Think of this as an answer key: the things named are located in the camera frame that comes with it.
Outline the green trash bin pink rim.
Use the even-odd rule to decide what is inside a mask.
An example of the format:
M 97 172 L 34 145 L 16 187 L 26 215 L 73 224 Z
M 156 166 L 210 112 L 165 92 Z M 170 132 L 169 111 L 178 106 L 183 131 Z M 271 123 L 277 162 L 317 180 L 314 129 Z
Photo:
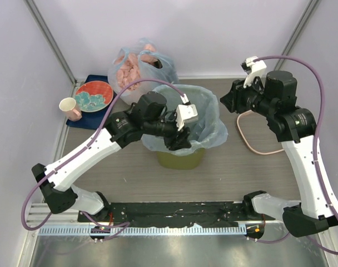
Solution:
M 168 152 L 156 152 L 158 163 L 167 169 L 192 170 L 198 167 L 205 155 L 204 148 L 186 156 L 176 156 Z

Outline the blue plastic bag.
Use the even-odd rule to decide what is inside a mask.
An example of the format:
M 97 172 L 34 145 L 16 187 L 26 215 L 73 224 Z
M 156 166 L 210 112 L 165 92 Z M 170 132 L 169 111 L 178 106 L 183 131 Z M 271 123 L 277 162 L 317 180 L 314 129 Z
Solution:
M 198 149 L 210 149 L 222 145 L 227 141 L 228 132 L 220 120 L 219 104 L 216 95 L 210 90 L 194 85 L 175 85 L 185 93 L 192 104 L 196 106 L 198 120 L 190 123 L 191 144 L 189 149 L 170 151 L 166 148 L 162 137 L 143 135 L 141 140 L 147 149 L 155 152 L 168 152 L 175 156 L 187 156 Z

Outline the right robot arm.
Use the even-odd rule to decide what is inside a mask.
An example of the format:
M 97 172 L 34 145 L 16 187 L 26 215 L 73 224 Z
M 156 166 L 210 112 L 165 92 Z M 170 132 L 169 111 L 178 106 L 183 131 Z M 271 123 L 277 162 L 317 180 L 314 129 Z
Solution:
M 288 201 L 265 191 L 243 198 L 242 213 L 247 219 L 261 214 L 284 222 L 294 237 L 309 236 L 338 225 L 338 200 L 327 173 L 313 147 L 316 122 L 306 108 L 296 106 L 297 80 L 287 71 L 271 71 L 265 82 L 235 80 L 220 101 L 231 113 L 252 111 L 267 120 L 292 166 L 300 193 L 299 201 Z

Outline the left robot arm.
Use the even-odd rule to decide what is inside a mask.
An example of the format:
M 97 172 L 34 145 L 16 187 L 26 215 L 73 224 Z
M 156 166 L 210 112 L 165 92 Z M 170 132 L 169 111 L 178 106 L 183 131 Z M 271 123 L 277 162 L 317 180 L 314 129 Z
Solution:
M 198 118 L 196 106 L 183 96 L 175 110 L 167 109 L 166 98 L 149 92 L 128 110 L 110 114 L 105 124 L 76 149 L 47 166 L 36 164 L 33 175 L 52 214 L 76 209 L 103 222 L 110 214 L 110 204 L 100 192 L 89 192 L 74 182 L 105 157 L 139 141 L 143 135 L 163 138 L 170 151 L 188 149 L 188 124 Z

